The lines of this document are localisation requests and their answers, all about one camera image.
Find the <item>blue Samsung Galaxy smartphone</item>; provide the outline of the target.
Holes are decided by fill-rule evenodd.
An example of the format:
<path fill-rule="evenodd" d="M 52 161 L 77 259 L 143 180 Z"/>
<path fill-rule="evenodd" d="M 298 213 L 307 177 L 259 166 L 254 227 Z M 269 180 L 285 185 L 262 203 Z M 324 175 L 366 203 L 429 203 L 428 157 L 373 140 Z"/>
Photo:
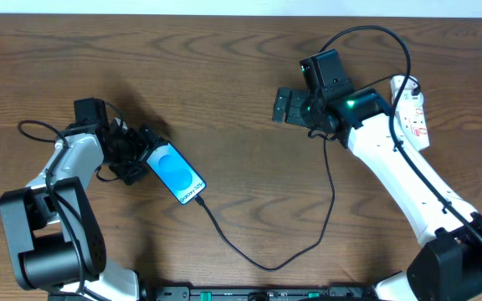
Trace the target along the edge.
<path fill-rule="evenodd" d="M 207 188 L 205 180 L 170 142 L 155 148 L 146 163 L 182 205 Z"/>

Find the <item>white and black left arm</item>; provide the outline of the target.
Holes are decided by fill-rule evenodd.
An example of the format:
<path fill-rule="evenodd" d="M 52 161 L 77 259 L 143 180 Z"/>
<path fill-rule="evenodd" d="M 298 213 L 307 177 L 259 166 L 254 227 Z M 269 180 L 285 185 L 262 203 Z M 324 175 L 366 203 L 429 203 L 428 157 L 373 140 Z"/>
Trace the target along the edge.
<path fill-rule="evenodd" d="M 0 216 L 14 277 L 25 290 L 50 300 L 155 300 L 138 272 L 106 254 L 105 240 L 86 189 L 102 166 L 130 186 L 149 173 L 146 158 L 165 139 L 123 116 L 109 118 L 110 104 L 74 102 L 75 121 L 55 130 L 54 153 L 24 188 L 0 197 Z"/>

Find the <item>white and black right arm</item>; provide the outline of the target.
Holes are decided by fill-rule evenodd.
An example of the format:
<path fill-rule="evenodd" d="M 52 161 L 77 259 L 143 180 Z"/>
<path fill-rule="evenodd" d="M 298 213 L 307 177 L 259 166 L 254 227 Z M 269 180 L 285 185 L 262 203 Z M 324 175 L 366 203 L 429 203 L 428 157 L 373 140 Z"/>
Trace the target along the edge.
<path fill-rule="evenodd" d="M 354 89 L 339 54 L 300 61 L 306 89 L 281 88 L 273 119 L 338 140 L 384 185 L 421 249 L 409 267 L 373 287 L 381 300 L 469 300 L 482 294 L 482 214 L 425 161 L 428 147 L 418 82 L 391 78 L 392 100 Z"/>

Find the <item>white power strip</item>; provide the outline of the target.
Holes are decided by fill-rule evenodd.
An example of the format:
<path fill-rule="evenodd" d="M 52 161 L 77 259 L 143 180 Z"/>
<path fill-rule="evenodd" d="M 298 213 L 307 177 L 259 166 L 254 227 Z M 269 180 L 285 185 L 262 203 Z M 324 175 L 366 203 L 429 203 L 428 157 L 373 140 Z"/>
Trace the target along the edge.
<path fill-rule="evenodd" d="M 410 77 L 398 101 L 396 118 L 404 135 L 417 151 L 430 145 L 423 102 L 420 84 L 414 77 Z"/>

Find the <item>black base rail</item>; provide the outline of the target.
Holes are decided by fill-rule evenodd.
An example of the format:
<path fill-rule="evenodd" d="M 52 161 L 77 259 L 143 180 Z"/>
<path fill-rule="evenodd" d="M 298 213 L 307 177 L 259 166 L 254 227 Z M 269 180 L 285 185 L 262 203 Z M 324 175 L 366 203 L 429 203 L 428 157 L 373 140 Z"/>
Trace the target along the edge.
<path fill-rule="evenodd" d="M 190 288 L 171 286 L 142 288 L 137 300 L 155 301 L 291 301 L 291 300 L 378 300 L 371 288 Z"/>

